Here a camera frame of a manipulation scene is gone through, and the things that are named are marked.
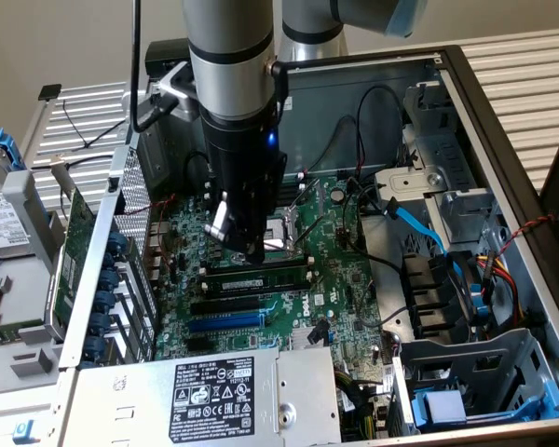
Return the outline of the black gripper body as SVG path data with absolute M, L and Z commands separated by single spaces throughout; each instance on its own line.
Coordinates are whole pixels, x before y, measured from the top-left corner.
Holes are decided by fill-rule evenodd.
M 277 207 L 287 155 L 280 150 L 275 104 L 240 120 L 225 120 L 200 107 L 203 135 L 218 192 L 205 234 L 240 252 L 251 264 L 265 259 L 267 216 Z

